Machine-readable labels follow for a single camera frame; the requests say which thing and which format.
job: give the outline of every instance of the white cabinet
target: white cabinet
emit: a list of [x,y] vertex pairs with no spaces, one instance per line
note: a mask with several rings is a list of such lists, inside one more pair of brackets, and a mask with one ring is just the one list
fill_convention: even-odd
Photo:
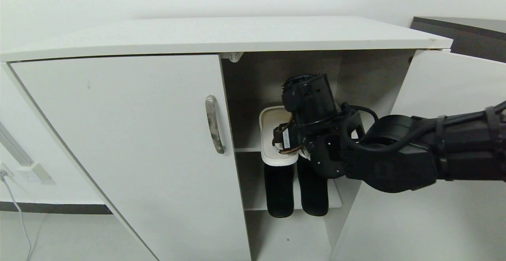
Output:
[[[327,261],[360,182],[330,180],[329,213],[315,217],[300,210],[295,180],[294,214],[269,216],[260,110],[280,104],[288,77],[326,73],[336,100],[388,115],[406,74],[454,56],[419,52],[414,61],[428,64],[410,68],[416,50],[450,46],[357,17],[157,19],[36,43],[2,61],[78,169],[160,260]],[[244,55],[220,60],[227,52]],[[448,70],[461,59],[451,60]],[[463,64],[480,68],[470,61]],[[208,95],[223,154],[211,140]]]

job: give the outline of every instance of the black cable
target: black cable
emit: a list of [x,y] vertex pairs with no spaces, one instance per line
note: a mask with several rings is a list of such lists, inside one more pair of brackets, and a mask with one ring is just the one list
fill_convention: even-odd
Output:
[[[398,140],[397,142],[394,142],[393,144],[390,144],[388,146],[383,146],[381,148],[378,147],[372,147],[372,146],[364,146],[363,144],[358,144],[354,142],[354,140],[348,136],[347,134],[347,128],[349,125],[349,119],[351,117],[351,108],[346,109],[346,105],[343,104],[343,108],[345,109],[346,115],[343,121],[343,125],[341,126],[341,138],[344,140],[347,146],[351,147],[355,150],[360,151],[369,151],[374,153],[386,153],[391,151],[397,151],[407,144],[409,144],[412,140],[425,135],[426,133],[434,130],[436,128],[436,121],[430,122],[430,124],[427,124],[419,129],[414,130],[413,132],[408,133],[405,137]],[[501,104],[498,104],[494,107],[495,113],[502,112],[503,110],[506,110],[506,101],[502,102]],[[484,111],[481,112],[475,112],[475,113],[466,113],[463,115],[455,115],[452,117],[448,117],[448,119],[445,120],[443,123],[443,126],[449,127],[456,124],[462,124],[465,122],[470,122],[474,120],[479,120],[485,115]]]
[[364,112],[369,113],[370,115],[372,115],[372,117],[374,117],[374,122],[379,120],[378,115],[376,115],[376,113],[373,110],[371,110],[370,108],[366,108],[363,106],[355,106],[355,105],[347,105],[347,107],[350,109],[353,109],[353,110],[359,110],[359,111],[364,111]]

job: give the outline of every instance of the metal door handle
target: metal door handle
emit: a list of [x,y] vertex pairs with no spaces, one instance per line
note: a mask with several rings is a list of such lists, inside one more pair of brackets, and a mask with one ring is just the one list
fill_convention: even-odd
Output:
[[219,154],[225,153],[220,139],[220,132],[218,131],[218,120],[216,117],[216,97],[209,95],[206,98],[206,113],[208,114],[209,131],[211,132],[211,139],[215,145],[216,152]]

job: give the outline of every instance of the white cable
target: white cable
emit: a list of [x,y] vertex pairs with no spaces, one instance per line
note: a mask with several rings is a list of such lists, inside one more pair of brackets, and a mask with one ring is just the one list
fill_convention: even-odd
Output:
[[18,203],[14,199],[14,195],[12,194],[9,184],[7,184],[7,181],[5,181],[5,176],[7,176],[7,175],[8,175],[7,171],[2,170],[0,172],[0,180],[2,180],[2,182],[4,182],[5,186],[7,186],[7,190],[9,190],[9,194],[11,195],[12,201],[14,202],[14,205],[18,209],[19,216],[21,217],[21,225],[23,225],[23,231],[25,232],[26,239],[28,240],[28,244],[30,245],[30,249],[28,250],[28,256],[26,257],[26,261],[30,261],[30,257],[31,257],[31,253],[32,253],[31,241],[30,241],[30,238],[28,237],[28,233],[26,232],[25,221],[23,219],[23,212],[21,211],[21,208],[19,207]]

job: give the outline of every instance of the black baseboard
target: black baseboard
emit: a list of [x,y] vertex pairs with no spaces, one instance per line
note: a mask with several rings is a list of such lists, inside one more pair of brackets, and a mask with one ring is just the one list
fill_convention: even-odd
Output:
[[[44,214],[112,214],[106,205],[18,203],[23,212]],[[18,211],[13,202],[0,202],[0,211]]]

